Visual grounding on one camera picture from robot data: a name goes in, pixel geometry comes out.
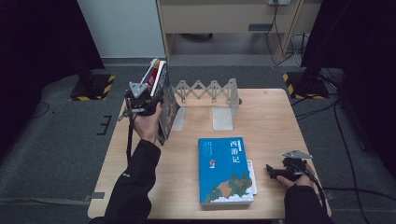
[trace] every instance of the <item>dark book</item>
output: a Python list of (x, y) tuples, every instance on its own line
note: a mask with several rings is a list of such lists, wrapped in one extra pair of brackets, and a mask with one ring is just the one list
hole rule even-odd
[(160, 130), (157, 137), (163, 146), (164, 142), (169, 138), (177, 111), (180, 109), (169, 80), (166, 61), (160, 61), (159, 63), (150, 96), (151, 98), (157, 98), (159, 96), (163, 98), (163, 112), (160, 116)]
[(198, 150), (201, 205), (254, 201), (242, 137), (200, 138)]

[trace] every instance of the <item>desk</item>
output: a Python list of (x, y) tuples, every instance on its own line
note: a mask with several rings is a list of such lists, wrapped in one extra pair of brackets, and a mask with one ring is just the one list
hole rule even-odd
[[(212, 129), (211, 99), (188, 97), (184, 129), (171, 132), (161, 147), (157, 182), (149, 193), (152, 210), (148, 218), (169, 219), (278, 219), (284, 217), (285, 188), (270, 179), (265, 164), (282, 168), (282, 153), (293, 149), (307, 153), (307, 148), (291, 109), (289, 98), (278, 89), (238, 90), (242, 104), (235, 118), (234, 130), (215, 132)], [(92, 199), (89, 217), (102, 216), (117, 178), (126, 168), (128, 119), (119, 121), (95, 192), (104, 192), (104, 199)], [(201, 207), (199, 204), (198, 138), (243, 136), (247, 158), (253, 161), (258, 194), (245, 207)], [(134, 134), (133, 148), (138, 142)]]
[(156, 0), (167, 61), (175, 34), (267, 33), (277, 61), (282, 61), (294, 34), (309, 33), (321, 0), (290, 0), (276, 8), (268, 0)]

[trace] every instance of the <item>black sleeve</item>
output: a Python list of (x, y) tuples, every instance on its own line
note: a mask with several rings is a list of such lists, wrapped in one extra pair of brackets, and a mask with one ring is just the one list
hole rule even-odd
[(90, 224), (144, 223), (151, 211), (148, 194), (155, 184), (155, 168), (160, 156), (158, 147), (140, 140), (127, 169), (114, 186), (105, 216), (94, 218)]
[(332, 220), (321, 206), (314, 189), (294, 185), (285, 196), (285, 224), (330, 224)]

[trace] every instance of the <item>person's arm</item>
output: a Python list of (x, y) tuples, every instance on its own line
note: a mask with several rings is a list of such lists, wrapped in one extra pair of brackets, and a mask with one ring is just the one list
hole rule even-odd
[(302, 175), (292, 182), (283, 176), (276, 179), (288, 187), (285, 195), (286, 224), (330, 224), (332, 220), (324, 211), (314, 190), (314, 182)]
[(90, 224), (145, 223), (151, 211), (148, 194), (155, 184), (155, 168), (161, 156), (160, 149), (154, 145), (161, 112), (161, 105), (157, 104), (154, 115), (135, 117), (134, 130), (141, 140), (114, 186), (105, 216), (94, 218)]

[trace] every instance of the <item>gray carpet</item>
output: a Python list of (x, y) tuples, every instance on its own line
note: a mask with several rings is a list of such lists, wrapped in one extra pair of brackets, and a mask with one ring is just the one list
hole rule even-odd
[[(78, 77), (71, 76), (48, 85), (33, 118), (0, 166), (0, 198), (50, 198), (81, 202), (94, 191), (102, 162), (117, 122), (123, 94), (129, 81), (138, 81), (146, 66), (108, 67), (116, 76), (109, 95), (102, 101), (72, 102), (69, 94)], [(287, 66), (170, 66), (170, 78), (221, 86), (236, 78), (238, 88), (286, 89), (282, 74), (298, 71)], [(290, 99), (304, 140), (324, 188), (354, 188), (346, 148), (338, 131), (333, 108), (305, 118), (299, 116), (331, 105), (337, 99)], [(345, 111), (336, 107), (360, 189), (396, 198), (396, 181), (374, 152), (362, 151), (358, 136)], [(106, 134), (104, 123), (111, 117)], [(364, 223), (354, 191), (326, 190), (335, 223)], [(370, 223), (394, 223), (396, 202), (361, 192), (361, 205)], [(88, 205), (1, 203), (0, 223), (88, 223)]]

